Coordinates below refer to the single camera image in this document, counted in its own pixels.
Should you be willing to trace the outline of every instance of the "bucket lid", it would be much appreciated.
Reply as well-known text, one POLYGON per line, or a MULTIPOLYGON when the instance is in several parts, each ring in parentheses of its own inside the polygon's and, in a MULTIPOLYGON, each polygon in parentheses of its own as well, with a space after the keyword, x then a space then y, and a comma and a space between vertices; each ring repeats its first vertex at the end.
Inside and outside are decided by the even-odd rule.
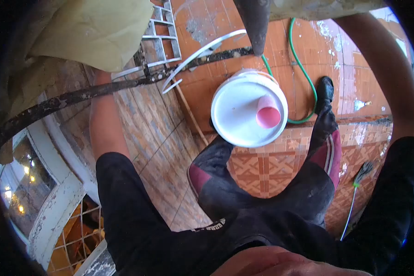
POLYGON ((287 99, 270 79, 262 75, 231 77, 218 87, 211 104, 213 125, 226 141, 240 147, 261 147, 274 141, 287 124, 287 99), (281 122, 264 129, 256 122, 260 97, 270 94, 281 113, 281 122))

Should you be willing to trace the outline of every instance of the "person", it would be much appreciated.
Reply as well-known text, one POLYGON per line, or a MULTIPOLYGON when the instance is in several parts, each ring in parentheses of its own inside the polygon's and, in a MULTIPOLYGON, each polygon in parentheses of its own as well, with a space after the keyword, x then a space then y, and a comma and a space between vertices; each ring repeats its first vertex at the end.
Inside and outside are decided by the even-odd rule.
MULTIPOLYGON (((172 232, 129 159, 112 95, 94 98, 90 135, 108 250, 120 275, 378 275, 414 220, 414 74, 370 14, 335 19, 359 47, 389 103, 393 131, 385 163, 357 226, 342 241, 324 227, 339 182, 341 145, 333 84, 317 85, 308 156, 279 195, 241 190, 226 168, 233 145, 218 136, 188 169, 208 227, 172 232)), ((97 83, 110 75, 97 71, 97 83)))

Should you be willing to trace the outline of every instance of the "broom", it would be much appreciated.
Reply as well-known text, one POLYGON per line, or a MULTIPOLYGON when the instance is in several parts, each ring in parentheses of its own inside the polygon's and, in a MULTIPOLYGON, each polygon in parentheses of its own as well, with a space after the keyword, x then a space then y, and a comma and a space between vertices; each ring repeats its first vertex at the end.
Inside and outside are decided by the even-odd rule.
POLYGON ((356 176, 354 177, 353 186, 354 186, 354 193, 353 193, 353 201, 351 202, 350 212, 348 214, 347 223, 345 224, 345 228, 343 229, 342 236, 340 236, 340 240, 343 239, 345 235, 345 231, 347 231, 348 222, 350 221, 351 212, 353 211, 354 205, 354 197, 356 196, 356 190, 360 186, 360 181, 364 179, 364 177, 369 174, 373 170, 373 163, 372 162, 365 162, 360 170, 357 172, 356 176))

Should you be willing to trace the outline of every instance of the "window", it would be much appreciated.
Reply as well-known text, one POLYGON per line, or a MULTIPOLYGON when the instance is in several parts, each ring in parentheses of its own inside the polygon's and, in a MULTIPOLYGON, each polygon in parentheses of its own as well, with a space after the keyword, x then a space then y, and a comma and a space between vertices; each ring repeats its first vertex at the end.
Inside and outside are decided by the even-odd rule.
POLYGON ((49 262, 48 275, 73 275, 104 236, 101 208, 86 195, 57 240, 49 262))
POLYGON ((26 132, 14 138, 13 161, 0 165, 0 194, 11 221, 28 238, 56 183, 40 161, 26 132))

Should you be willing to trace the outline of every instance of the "dirty trousers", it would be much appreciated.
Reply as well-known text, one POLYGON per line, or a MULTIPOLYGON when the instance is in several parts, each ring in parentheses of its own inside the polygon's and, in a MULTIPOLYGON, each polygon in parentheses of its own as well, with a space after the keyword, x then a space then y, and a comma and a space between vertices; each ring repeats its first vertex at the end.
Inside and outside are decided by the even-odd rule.
POLYGON ((243 208, 263 206, 298 214, 324 227, 326 210, 339 183, 341 143, 331 106, 317 116, 303 166, 287 187, 271 198, 257 198, 241 189, 227 169, 233 145, 217 136, 188 169, 199 206, 213 220, 243 208))

